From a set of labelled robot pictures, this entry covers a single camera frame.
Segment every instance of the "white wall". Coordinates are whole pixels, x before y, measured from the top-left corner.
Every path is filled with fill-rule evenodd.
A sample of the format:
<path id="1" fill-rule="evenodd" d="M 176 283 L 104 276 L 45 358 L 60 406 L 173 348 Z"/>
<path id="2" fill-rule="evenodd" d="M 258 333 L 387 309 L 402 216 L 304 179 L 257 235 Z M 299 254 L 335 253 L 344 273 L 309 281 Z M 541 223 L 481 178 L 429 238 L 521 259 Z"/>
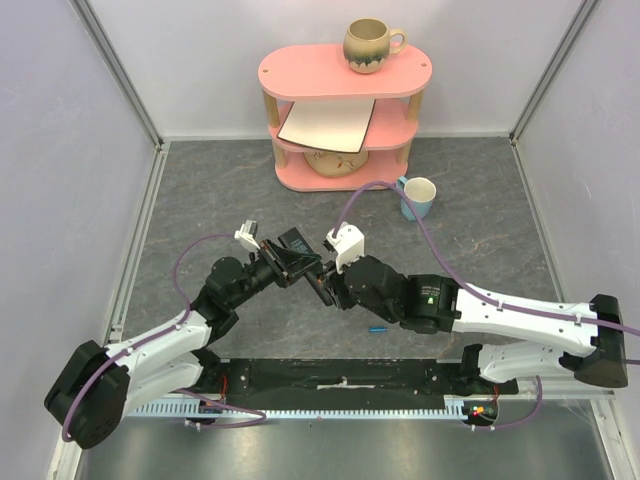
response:
<path id="1" fill-rule="evenodd" d="M 163 136 L 267 135 L 257 69 L 370 16 L 433 62 L 422 132 L 506 133 L 579 0 L 91 0 Z"/>
<path id="2" fill-rule="evenodd" d="M 68 0 L 6 2 L 0 39 L 0 476 L 40 479 L 44 397 L 104 333 L 153 148 Z"/>
<path id="3" fill-rule="evenodd" d="M 569 299 L 615 295 L 640 327 L 640 3 L 601 2 L 522 139 Z M 626 337 L 627 356 L 640 341 Z M 640 367 L 619 392 L 640 447 Z"/>

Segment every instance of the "ceramic mug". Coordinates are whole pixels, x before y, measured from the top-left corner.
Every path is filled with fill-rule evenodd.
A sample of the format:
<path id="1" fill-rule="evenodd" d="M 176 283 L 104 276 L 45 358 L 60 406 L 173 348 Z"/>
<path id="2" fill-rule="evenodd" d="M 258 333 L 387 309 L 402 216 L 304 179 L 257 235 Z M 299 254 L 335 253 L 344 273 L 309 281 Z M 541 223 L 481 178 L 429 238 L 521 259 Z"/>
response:
<path id="1" fill-rule="evenodd" d="M 391 37 L 402 36 L 400 45 L 391 46 Z M 375 18 L 361 18 L 347 29 L 342 51 L 349 66 L 358 73 L 373 73 L 384 65 L 389 54 L 407 46 L 407 35 L 399 28 L 389 30 Z"/>
<path id="2" fill-rule="evenodd" d="M 429 213 L 433 199 L 436 198 L 436 186 L 431 180 L 424 177 L 415 177 L 410 180 L 407 180 L 406 177 L 400 177 L 396 180 L 396 186 L 404 190 L 420 218 L 424 218 Z M 400 200 L 400 210 L 407 220 L 416 221 L 416 217 L 404 200 Z"/>

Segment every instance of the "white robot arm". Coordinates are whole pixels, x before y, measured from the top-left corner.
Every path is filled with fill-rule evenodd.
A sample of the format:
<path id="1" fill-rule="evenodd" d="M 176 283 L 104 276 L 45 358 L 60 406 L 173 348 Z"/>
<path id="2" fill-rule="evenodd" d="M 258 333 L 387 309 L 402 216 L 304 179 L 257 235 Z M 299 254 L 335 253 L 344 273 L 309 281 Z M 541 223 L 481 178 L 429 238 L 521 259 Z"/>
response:
<path id="1" fill-rule="evenodd" d="M 430 394 L 490 392 L 496 385 L 535 375 L 573 375 L 608 388 L 627 385 L 622 334 L 581 321 L 606 318 L 620 323 L 613 297 L 598 295 L 589 303 L 550 303 L 473 285 L 463 288 L 438 275 L 405 277 L 365 255 L 364 235 L 346 223 L 335 238 L 333 232 L 327 234 L 325 245 L 336 259 L 324 265 L 296 229 L 279 237 L 281 246 L 269 240 L 258 243 L 256 230 L 255 222 L 248 221 L 236 232 L 236 239 L 250 252 L 249 263 L 242 265 L 233 257 L 216 261 L 188 317 L 183 312 L 160 327 L 106 348 L 92 341 L 78 347 L 47 395 L 45 406 L 61 424 L 71 411 L 69 433 L 81 447 L 100 443 L 124 416 L 156 397 L 196 384 L 216 385 L 225 363 L 206 347 L 235 325 L 235 309 L 272 283 L 286 288 L 302 277 L 326 305 L 343 310 L 358 305 L 417 333 L 480 332 L 525 340 L 468 346 L 462 361 L 453 369 L 449 364 L 445 374 L 439 375 L 438 382 L 444 380 L 446 385 L 429 384 L 430 379 L 425 379 Z M 514 307 L 572 315 L 576 321 L 522 313 Z M 71 409 L 80 389 L 109 361 L 109 368 Z M 305 363 L 305 368 L 312 367 L 313 362 Z M 416 368 L 424 377 L 424 365 Z M 340 378 L 342 373 L 329 372 L 328 376 Z M 277 374 L 264 375 L 264 382 L 271 382 L 270 378 L 280 381 Z"/>

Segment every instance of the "gray mat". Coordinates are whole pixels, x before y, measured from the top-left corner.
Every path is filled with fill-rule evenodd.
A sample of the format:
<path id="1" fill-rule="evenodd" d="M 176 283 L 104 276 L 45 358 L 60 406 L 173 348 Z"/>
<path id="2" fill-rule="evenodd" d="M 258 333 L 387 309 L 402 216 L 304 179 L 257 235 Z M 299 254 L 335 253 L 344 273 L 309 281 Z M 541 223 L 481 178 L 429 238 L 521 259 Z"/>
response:
<path id="1" fill-rule="evenodd" d="M 438 196 L 427 225 L 451 265 L 467 281 L 511 295 L 555 298 L 524 188 L 506 138 L 417 139 L 409 176 L 433 180 Z M 170 278 L 173 263 L 193 240 L 233 232 L 247 218 L 259 237 L 296 226 L 312 248 L 349 198 L 348 192 L 297 193 L 274 173 L 269 141 L 173 143 L 138 269 L 125 337 L 172 318 L 183 307 Z M 366 251 L 405 274 L 444 272 L 415 224 L 399 212 L 392 192 L 367 192 L 348 216 L 366 235 Z M 196 247 L 180 268 L 193 296 L 213 262 L 224 255 L 243 261 L 233 241 Z M 464 345 L 504 342 L 491 335 L 417 335 L 389 326 L 373 314 L 325 307 L 301 281 L 287 290 L 269 287 L 238 309 L 240 321 L 214 350 L 225 357 L 459 358 Z"/>

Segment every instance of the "pink shelf tier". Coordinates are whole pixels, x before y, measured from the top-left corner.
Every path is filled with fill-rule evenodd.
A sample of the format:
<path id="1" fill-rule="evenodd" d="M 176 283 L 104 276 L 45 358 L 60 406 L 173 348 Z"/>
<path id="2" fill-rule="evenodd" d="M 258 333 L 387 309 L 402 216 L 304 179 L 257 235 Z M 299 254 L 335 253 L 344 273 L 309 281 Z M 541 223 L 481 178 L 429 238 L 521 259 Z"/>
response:
<path id="1" fill-rule="evenodd" d="M 323 177 L 313 170 L 300 152 L 286 152 L 287 166 L 276 167 L 278 180 L 285 187 L 298 192 L 326 192 L 331 190 L 357 190 L 373 180 L 395 183 L 407 173 L 408 165 L 396 162 L 396 150 L 378 150 L 369 154 L 362 167 L 344 177 Z"/>
<path id="2" fill-rule="evenodd" d="M 258 77 L 262 88 L 281 100 L 348 97 L 398 98 L 422 90 L 431 78 L 431 61 L 408 45 L 389 55 L 377 72 L 363 75 L 347 64 L 340 45 L 294 45 L 267 55 Z"/>
<path id="3" fill-rule="evenodd" d="M 287 118 L 291 103 L 280 107 L 280 118 Z M 411 141 L 418 131 L 418 122 L 407 121 L 407 104 L 395 98 L 376 100 L 371 123 L 364 139 L 363 150 L 389 150 L 399 148 Z M 280 127 L 269 127 L 271 138 L 290 152 L 309 152 L 315 149 L 296 145 L 278 138 Z"/>

